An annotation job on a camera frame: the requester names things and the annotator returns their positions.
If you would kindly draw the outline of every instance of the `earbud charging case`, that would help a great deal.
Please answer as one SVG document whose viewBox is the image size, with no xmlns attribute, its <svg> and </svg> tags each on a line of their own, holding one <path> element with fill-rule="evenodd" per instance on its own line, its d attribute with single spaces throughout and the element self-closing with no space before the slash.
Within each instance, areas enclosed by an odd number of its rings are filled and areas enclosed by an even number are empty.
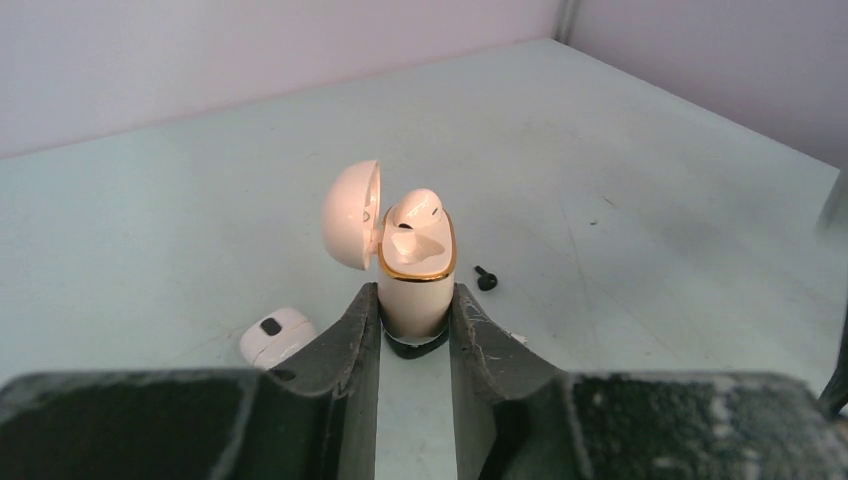
<svg viewBox="0 0 848 480">
<path fill-rule="evenodd" d="M 429 343 L 444 331 L 453 298 L 453 222 L 444 211 L 435 225 L 407 230 L 389 221 L 391 213 L 390 208 L 378 227 L 379 162 L 352 165 L 336 178 L 324 201 L 324 246 L 336 261 L 358 270 L 367 270 L 377 255 L 383 327 L 400 343 Z"/>
</svg>

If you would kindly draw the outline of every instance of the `black base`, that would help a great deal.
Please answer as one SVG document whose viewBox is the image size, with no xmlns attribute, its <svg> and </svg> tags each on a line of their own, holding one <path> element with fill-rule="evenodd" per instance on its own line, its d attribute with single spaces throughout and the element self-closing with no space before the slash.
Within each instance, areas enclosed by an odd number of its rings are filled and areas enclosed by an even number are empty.
<svg viewBox="0 0 848 480">
<path fill-rule="evenodd" d="M 835 418 L 848 404 L 848 308 L 842 320 L 842 341 L 839 344 L 836 369 L 822 390 L 819 403 L 831 418 Z"/>
<path fill-rule="evenodd" d="M 434 338 L 432 341 L 422 343 L 421 345 L 409 345 L 398 342 L 386 331 L 383 331 L 383 336 L 386 337 L 386 342 L 388 342 L 392 351 L 395 352 L 395 355 L 404 360 L 414 360 L 416 358 L 421 358 L 444 345 L 444 343 L 448 341 L 449 334 L 448 326 L 446 324 L 445 329 L 442 330 L 442 333 L 440 333 L 439 336 Z"/>
<path fill-rule="evenodd" d="M 378 308 L 377 285 L 366 284 L 339 321 L 270 372 L 13 380 L 0 390 L 0 479 L 373 480 Z M 824 418 L 802 382 L 564 372 L 495 324 L 465 285 L 448 315 L 450 333 L 427 344 L 386 340 L 402 358 L 449 340 L 459 480 L 848 478 L 842 417 Z M 842 359 L 824 397 L 834 409 L 848 390 Z"/>
</svg>

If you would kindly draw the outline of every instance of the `table surface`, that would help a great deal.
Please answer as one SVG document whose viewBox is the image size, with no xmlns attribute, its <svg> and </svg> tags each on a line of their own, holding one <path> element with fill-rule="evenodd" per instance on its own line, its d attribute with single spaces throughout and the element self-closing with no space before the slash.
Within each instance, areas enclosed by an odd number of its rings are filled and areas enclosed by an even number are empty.
<svg viewBox="0 0 848 480">
<path fill-rule="evenodd" d="M 441 196 L 457 281 L 567 370 L 767 370 L 814 392 L 848 258 L 815 224 L 837 171 L 540 40 L 0 162 L 0 382 L 242 366 L 245 328 L 319 330 L 370 272 L 324 193 L 380 159 L 382 207 Z M 377 478 L 455 478 L 447 348 L 382 353 Z"/>
</svg>

